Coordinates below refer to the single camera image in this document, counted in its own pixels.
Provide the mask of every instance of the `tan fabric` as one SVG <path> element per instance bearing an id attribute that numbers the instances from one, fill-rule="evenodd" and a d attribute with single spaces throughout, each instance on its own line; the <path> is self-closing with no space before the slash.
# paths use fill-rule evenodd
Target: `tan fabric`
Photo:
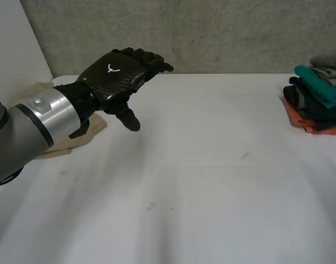
<path id="1" fill-rule="evenodd" d="M 38 82 L 35 85 L 32 85 L 32 87 L 25 90 L 24 92 L 18 94 L 17 96 L 14 96 L 10 101 L 8 107 L 15 106 L 18 103 L 23 102 L 29 98 L 32 98 L 42 92 L 45 92 L 46 90 L 52 87 L 54 87 L 52 82 Z M 51 158 L 55 156 L 69 154 L 71 153 L 73 148 L 86 145 L 87 143 L 89 143 L 96 134 L 98 134 L 102 129 L 104 129 L 107 126 L 107 122 L 97 114 L 93 114 L 89 118 L 89 121 L 90 121 L 90 127 L 86 135 L 77 137 L 76 139 L 70 139 L 70 138 L 64 139 L 62 142 L 59 142 L 58 144 L 54 145 L 45 153 L 40 155 L 38 158 Z"/>

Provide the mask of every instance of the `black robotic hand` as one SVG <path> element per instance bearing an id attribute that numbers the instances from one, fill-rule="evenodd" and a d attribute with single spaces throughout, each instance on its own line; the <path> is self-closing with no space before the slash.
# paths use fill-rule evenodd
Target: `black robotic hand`
<path id="1" fill-rule="evenodd" d="M 114 49 L 89 66 L 77 79 L 88 86 L 98 109 L 116 117 L 131 131 L 140 130 L 140 122 L 128 107 L 130 96 L 159 72 L 174 68 L 164 58 L 142 49 Z"/>

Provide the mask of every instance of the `dark green cloth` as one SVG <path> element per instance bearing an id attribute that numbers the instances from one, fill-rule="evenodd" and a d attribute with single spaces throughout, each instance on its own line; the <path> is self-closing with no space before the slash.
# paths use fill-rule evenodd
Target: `dark green cloth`
<path id="1" fill-rule="evenodd" d="M 327 109 L 336 106 L 336 87 L 330 86 L 325 80 L 320 79 L 313 70 L 302 65 L 295 67 L 295 74 L 305 82 L 313 96 Z"/>

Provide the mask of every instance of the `black cloth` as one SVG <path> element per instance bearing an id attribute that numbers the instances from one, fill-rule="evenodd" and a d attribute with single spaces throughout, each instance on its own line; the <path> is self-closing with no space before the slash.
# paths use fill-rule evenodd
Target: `black cloth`
<path id="1" fill-rule="evenodd" d="M 291 77 L 289 83 L 292 86 L 284 88 L 284 97 L 304 119 L 313 120 L 318 131 L 336 126 L 336 107 L 327 109 L 318 102 L 299 78 Z"/>

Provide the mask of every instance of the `gray wall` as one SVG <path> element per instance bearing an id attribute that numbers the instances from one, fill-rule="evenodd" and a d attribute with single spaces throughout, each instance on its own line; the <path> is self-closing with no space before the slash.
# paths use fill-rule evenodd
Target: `gray wall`
<path id="1" fill-rule="evenodd" d="M 21 0 L 54 76 L 113 48 L 160 53 L 176 73 L 289 73 L 336 51 L 336 0 Z"/>

